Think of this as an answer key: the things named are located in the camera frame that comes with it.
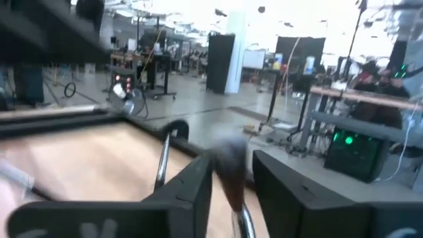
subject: table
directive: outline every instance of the table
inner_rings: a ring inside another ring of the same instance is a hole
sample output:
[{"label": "table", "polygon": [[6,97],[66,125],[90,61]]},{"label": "table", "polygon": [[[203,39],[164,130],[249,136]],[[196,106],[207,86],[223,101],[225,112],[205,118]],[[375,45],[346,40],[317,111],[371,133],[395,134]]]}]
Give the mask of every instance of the table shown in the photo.
[{"label": "table", "polygon": [[[415,102],[410,102],[407,99],[399,97],[390,97],[387,95],[381,95],[377,93],[368,93],[355,90],[337,90],[327,87],[317,87],[313,86],[310,89],[310,99],[308,106],[307,118],[303,126],[303,133],[299,141],[298,149],[300,151],[306,150],[306,145],[311,135],[311,126],[314,120],[316,120],[315,127],[313,131],[319,131],[320,122],[325,121],[330,124],[335,124],[337,126],[342,126],[344,129],[354,130],[368,136],[373,136],[382,139],[389,139],[394,142],[403,143],[405,141],[405,133],[402,130],[396,128],[390,128],[382,125],[376,125],[369,122],[362,122],[353,118],[343,118],[331,114],[326,114],[323,110],[326,108],[326,103],[329,97],[334,97],[337,99],[346,99],[352,101],[368,102],[372,104],[377,104],[380,106],[392,106],[404,110],[416,110],[422,111],[423,104],[418,104],[416,107]],[[319,108],[316,110],[318,102],[320,100]],[[421,143],[421,136],[415,134],[414,132],[409,133],[407,145],[414,145],[417,147],[423,148]],[[313,148],[313,140],[310,145],[310,148]]]},{"label": "table", "polygon": [[[162,151],[160,137],[148,125],[101,106],[0,114],[0,149],[4,158],[28,174],[37,175],[42,186],[64,200],[144,199],[153,192]],[[172,138],[167,181],[195,157],[201,158],[202,152],[184,139]],[[32,169],[33,165],[37,165],[37,170]],[[231,209],[215,176],[212,181],[207,234],[230,237]],[[245,202],[257,237],[268,237],[253,191],[246,190]]]}]

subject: desk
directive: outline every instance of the desk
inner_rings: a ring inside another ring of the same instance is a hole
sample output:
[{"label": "desk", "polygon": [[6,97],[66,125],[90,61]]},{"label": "desk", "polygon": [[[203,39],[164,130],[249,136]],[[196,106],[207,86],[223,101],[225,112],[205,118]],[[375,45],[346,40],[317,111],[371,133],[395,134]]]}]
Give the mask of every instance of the desk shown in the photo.
[{"label": "desk", "polygon": [[[390,128],[382,125],[377,125],[369,122],[363,122],[353,118],[343,118],[340,116],[335,116],[332,114],[326,114],[323,112],[326,106],[323,104],[327,101],[329,97],[337,97],[346,100],[368,102],[381,106],[392,106],[405,110],[414,110],[416,106],[415,102],[409,102],[406,99],[399,97],[390,97],[387,95],[380,95],[377,93],[367,93],[355,90],[346,90],[340,91],[337,89],[329,89],[326,87],[317,87],[313,86],[310,89],[310,100],[309,108],[307,112],[307,117],[303,127],[303,133],[299,141],[299,149],[305,151],[309,136],[311,135],[311,126],[314,120],[316,120],[316,126],[314,131],[320,129],[319,122],[326,122],[329,124],[334,124],[346,130],[353,130],[359,133],[366,134],[368,136],[373,136],[381,139],[388,139],[393,142],[404,143],[405,133],[403,130],[396,128]],[[318,110],[316,110],[319,99],[321,98],[321,105]],[[419,111],[423,111],[423,105],[420,104],[416,108]],[[409,133],[407,145],[413,145],[423,149],[422,136],[414,132]]]}]

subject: brush bristles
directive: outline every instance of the brush bristles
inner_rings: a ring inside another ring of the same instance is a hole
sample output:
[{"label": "brush bristles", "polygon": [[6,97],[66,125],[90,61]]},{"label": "brush bristles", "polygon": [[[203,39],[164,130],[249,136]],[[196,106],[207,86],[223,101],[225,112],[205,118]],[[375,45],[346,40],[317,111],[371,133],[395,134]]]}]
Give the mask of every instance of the brush bristles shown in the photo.
[{"label": "brush bristles", "polygon": [[228,203],[234,212],[240,212],[244,204],[247,141],[240,137],[224,138],[212,151],[214,170]]}]

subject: green light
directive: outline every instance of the green light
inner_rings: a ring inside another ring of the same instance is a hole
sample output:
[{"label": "green light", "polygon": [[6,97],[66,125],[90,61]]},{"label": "green light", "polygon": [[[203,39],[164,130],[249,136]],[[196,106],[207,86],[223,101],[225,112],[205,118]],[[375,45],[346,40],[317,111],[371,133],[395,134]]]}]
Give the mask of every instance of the green light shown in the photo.
[{"label": "green light", "polygon": [[346,143],[347,145],[350,145],[350,144],[352,143],[352,141],[353,141],[353,139],[352,139],[352,137],[351,137],[351,136],[348,136],[348,137],[345,139],[345,143]]}]

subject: wooden surface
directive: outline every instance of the wooden surface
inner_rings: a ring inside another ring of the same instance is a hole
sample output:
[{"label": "wooden surface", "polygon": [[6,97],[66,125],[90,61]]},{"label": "wooden surface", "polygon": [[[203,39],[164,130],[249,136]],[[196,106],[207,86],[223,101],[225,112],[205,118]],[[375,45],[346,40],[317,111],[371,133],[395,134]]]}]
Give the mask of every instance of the wooden surface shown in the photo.
[{"label": "wooden surface", "polygon": [[[0,149],[4,158],[63,198],[138,201],[153,191],[162,144],[116,124],[5,141]],[[191,161],[174,149],[169,156],[167,180]],[[257,237],[268,237],[257,197],[249,190],[245,196]],[[214,177],[208,237],[231,236],[231,208]]]},{"label": "wooden surface", "polygon": [[[325,87],[312,86],[310,89],[310,92],[320,94],[320,95],[328,95],[330,97],[342,96],[342,99],[346,99],[346,100],[368,102],[372,104],[378,104],[381,106],[392,106],[399,109],[414,110],[414,108],[416,107],[416,103],[410,102],[408,99],[382,95],[379,93],[355,91],[352,89],[347,89],[346,91],[342,92],[341,90],[338,90],[338,89],[329,89]],[[423,106],[418,105],[417,110],[423,110]]]}]

